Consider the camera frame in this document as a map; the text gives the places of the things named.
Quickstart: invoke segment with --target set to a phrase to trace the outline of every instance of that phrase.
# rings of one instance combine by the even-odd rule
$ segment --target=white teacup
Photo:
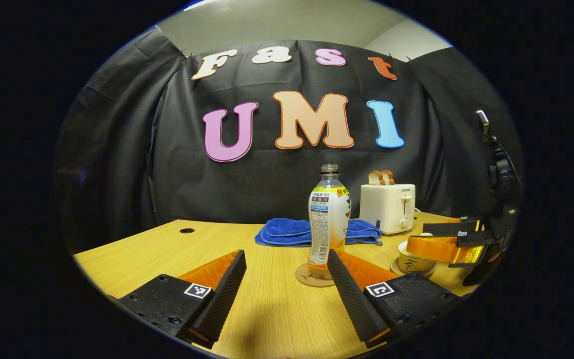
[[[407,252],[407,242],[408,241],[404,241],[398,245],[398,252],[400,252],[398,265],[401,270],[405,272],[426,271],[435,264],[435,261],[432,259],[420,258],[417,255]]]

